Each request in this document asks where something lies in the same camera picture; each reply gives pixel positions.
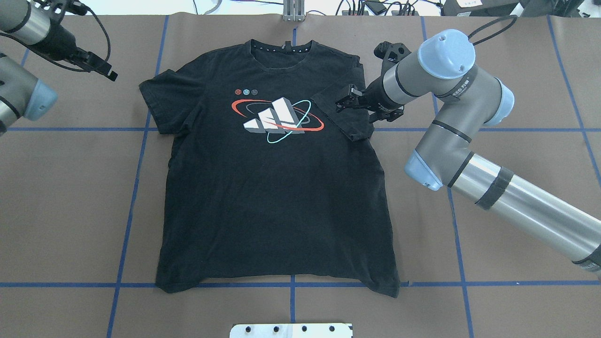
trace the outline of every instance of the metal plate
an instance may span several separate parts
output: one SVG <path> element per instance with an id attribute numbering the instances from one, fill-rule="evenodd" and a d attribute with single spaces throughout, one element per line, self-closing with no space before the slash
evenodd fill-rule
<path id="1" fill-rule="evenodd" d="M 230 338 L 352 338 L 353 325 L 344 323 L 319 324 L 238 324 Z"/>

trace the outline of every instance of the power strip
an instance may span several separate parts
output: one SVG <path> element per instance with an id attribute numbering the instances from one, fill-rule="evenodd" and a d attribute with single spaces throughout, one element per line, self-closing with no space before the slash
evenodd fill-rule
<path id="1" fill-rule="evenodd" d="M 354 13 L 354 14 L 349 14 L 349 12 L 352 12 L 352 11 L 342 11 L 342 15 L 349 15 L 349 16 L 359 16 L 359 15 L 357 14 L 357 11 L 355 11 L 355 13 Z M 369 14 L 370 14 L 370 13 L 369 13 L 368 11 L 364 11 L 364 12 L 363 12 L 363 15 L 369 15 Z"/>
<path id="2" fill-rule="evenodd" d="M 398 11 L 392 11 L 392 15 L 393 16 L 399 16 L 398 15 Z M 401 14 L 400 16 L 419 16 L 419 13 L 417 13 L 417 11 L 415 11 L 415 12 L 409 11 L 409 15 L 403 15 L 403 14 Z"/>

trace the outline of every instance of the metal bracket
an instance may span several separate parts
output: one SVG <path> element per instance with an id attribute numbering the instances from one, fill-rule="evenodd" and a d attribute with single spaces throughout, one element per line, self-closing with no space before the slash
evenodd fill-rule
<path id="1" fill-rule="evenodd" d="M 343 323 L 319 324 L 238 324 L 230 338 L 352 338 L 353 325 Z"/>
<path id="2" fill-rule="evenodd" d="M 305 0 L 284 0 L 284 21 L 305 21 Z"/>

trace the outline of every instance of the light blue joint cap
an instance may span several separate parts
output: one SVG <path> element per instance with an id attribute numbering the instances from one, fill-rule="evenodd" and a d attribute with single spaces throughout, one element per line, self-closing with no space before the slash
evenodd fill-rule
<path id="1" fill-rule="evenodd" d="M 23 116 L 28 120 L 36 121 L 54 106 L 57 99 L 56 92 L 48 87 L 44 81 L 38 79 Z"/>
<path id="2" fill-rule="evenodd" d="M 499 104 L 499 108 L 496 110 L 495 115 L 490 118 L 490 120 L 484 122 L 485 126 L 496 126 L 503 118 L 506 118 L 511 110 L 513 109 L 513 104 L 515 103 L 515 97 L 509 88 L 507 88 L 501 80 L 495 78 L 501 84 L 501 103 Z"/>
<path id="3" fill-rule="evenodd" d="M 405 173 L 430 190 L 437 191 L 442 187 L 441 180 L 436 177 L 415 149 L 405 164 Z"/>
<path id="4" fill-rule="evenodd" d="M 456 29 L 445 29 L 421 44 L 417 59 L 430 75 L 456 79 L 474 66 L 476 50 L 467 35 Z"/>

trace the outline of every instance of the shirt sleeve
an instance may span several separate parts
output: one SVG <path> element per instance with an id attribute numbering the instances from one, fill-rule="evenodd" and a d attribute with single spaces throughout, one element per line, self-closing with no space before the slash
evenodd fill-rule
<path id="1" fill-rule="evenodd" d="M 201 111 L 210 60 L 201 55 L 176 72 L 168 69 L 139 85 L 159 133 L 178 134 L 191 128 Z"/>
<path id="2" fill-rule="evenodd" d="M 356 85 L 360 90 L 365 88 L 362 64 L 357 64 L 346 74 L 332 81 L 331 85 L 311 96 L 311 100 L 351 141 L 359 141 L 371 137 L 374 131 L 373 125 L 369 123 L 369 112 L 365 109 L 344 109 L 337 112 L 338 107 L 334 104 L 344 95 L 349 84 Z"/>

